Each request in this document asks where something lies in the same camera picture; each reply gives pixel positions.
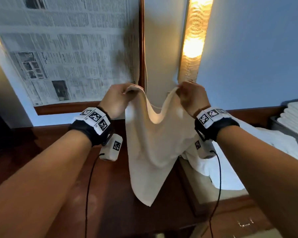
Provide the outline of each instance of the newspaper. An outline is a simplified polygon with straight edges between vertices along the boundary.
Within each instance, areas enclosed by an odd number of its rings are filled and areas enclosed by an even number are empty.
[[[139,0],[0,0],[0,40],[34,106],[138,82]]]

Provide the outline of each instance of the gray tray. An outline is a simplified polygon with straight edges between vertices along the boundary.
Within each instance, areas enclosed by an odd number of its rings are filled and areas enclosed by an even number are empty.
[[[281,123],[279,123],[277,121],[277,118],[279,118],[278,116],[272,116],[270,117],[270,129],[271,130],[278,130],[282,133],[284,133],[285,135],[290,135],[292,137],[294,137],[297,140],[298,143],[298,134],[292,130],[290,130],[289,128],[283,126]]]

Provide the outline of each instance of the forearm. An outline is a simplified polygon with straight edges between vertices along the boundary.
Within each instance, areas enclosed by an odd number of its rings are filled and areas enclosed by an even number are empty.
[[[90,140],[71,130],[6,180],[0,186],[0,237],[43,237],[90,149]]]
[[[298,160],[238,126],[216,140],[246,187],[285,237],[298,237]]]

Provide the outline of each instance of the wrist strap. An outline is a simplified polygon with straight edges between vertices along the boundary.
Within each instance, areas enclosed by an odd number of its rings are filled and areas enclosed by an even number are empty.
[[[195,130],[203,141],[216,141],[218,132],[227,126],[240,126],[232,116],[221,108],[210,107],[200,112],[195,120]]]
[[[79,116],[74,117],[69,130],[83,132],[93,146],[99,144],[105,146],[114,133],[110,121],[110,117],[102,108],[87,108]]]

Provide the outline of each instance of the wall light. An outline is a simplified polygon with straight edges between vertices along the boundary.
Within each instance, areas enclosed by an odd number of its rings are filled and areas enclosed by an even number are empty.
[[[189,0],[178,83],[196,81],[213,0]]]

